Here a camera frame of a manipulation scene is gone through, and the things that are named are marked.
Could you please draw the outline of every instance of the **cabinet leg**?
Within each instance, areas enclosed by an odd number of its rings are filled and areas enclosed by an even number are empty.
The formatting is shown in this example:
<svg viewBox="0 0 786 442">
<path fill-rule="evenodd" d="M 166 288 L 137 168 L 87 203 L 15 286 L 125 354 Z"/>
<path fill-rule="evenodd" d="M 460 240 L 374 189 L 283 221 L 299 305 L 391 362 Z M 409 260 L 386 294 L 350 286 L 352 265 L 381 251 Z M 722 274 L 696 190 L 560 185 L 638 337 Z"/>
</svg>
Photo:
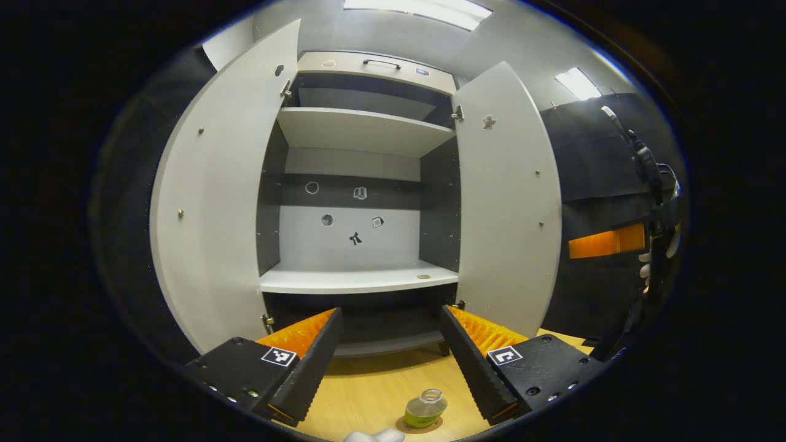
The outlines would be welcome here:
<svg viewBox="0 0 786 442">
<path fill-rule="evenodd" d="M 439 346 L 439 351 L 443 354 L 443 356 L 450 356 L 450 347 L 447 344 L 447 341 L 442 341 L 437 344 Z"/>
</svg>

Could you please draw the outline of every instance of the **drawer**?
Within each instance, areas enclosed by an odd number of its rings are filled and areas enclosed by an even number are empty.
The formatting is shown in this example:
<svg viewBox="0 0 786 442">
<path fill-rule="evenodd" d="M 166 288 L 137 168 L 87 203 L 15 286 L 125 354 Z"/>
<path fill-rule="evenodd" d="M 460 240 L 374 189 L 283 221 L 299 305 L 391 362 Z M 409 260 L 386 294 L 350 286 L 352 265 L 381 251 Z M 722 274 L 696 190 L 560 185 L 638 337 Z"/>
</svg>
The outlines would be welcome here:
<svg viewBox="0 0 786 442">
<path fill-rule="evenodd" d="M 298 61 L 298 72 L 353 74 L 413 84 L 448 95 L 456 93 L 453 76 L 447 72 L 411 61 L 369 53 L 306 52 Z"/>
</svg>

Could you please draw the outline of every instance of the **cabinet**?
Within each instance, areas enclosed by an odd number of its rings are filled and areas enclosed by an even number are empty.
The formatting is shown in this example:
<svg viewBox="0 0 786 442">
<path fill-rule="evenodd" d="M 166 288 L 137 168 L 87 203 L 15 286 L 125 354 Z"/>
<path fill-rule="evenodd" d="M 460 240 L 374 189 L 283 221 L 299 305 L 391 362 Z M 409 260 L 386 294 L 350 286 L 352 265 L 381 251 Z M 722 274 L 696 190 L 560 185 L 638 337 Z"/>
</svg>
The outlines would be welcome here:
<svg viewBox="0 0 786 442">
<path fill-rule="evenodd" d="M 341 305 L 337 355 L 397 351 L 440 341 L 436 308 L 459 299 L 533 337 L 560 188 L 515 72 L 502 62 L 457 90 L 447 72 L 378 54 L 298 61 L 298 28 L 226 66 L 167 143 L 151 243 L 186 336 L 206 352 L 263 336 L 260 315 L 277 329 Z"/>
</svg>

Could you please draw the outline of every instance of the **ceiling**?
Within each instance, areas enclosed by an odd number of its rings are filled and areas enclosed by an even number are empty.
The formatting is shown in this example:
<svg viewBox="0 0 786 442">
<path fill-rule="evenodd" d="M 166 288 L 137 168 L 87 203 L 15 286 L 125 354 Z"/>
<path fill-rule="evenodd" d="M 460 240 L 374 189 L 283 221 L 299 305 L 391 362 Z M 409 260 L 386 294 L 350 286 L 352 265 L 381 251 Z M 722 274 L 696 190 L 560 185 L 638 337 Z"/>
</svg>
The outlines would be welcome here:
<svg viewBox="0 0 786 442">
<path fill-rule="evenodd" d="M 465 83 L 507 61 L 538 109 L 576 101 L 554 76 L 579 66 L 601 93 L 639 91 L 581 35 L 533 6 L 513 0 L 476 0 L 494 12 L 469 32 L 412 14 L 343 10 L 343 0 L 278 0 L 251 18 L 261 39 L 302 19 L 298 50 L 361 50 L 430 64 Z"/>
</svg>

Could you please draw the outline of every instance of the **cabinet handle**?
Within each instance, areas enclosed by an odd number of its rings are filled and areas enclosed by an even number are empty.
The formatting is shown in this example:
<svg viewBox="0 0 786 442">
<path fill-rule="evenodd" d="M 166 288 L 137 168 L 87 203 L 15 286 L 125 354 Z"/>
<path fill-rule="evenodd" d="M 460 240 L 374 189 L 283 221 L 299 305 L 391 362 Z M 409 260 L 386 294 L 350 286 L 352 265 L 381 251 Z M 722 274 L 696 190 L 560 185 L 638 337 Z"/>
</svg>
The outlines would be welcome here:
<svg viewBox="0 0 786 442">
<path fill-rule="evenodd" d="M 401 65 L 400 65 L 400 64 L 391 63 L 390 61 L 382 61 L 382 60 L 371 60 L 371 59 L 369 59 L 369 58 L 366 58 L 366 59 L 363 61 L 363 64 L 368 64 L 368 63 L 369 63 L 369 61 L 375 61 L 376 63 L 393 64 L 397 70 L 398 70 L 398 69 L 401 69 Z"/>
</svg>

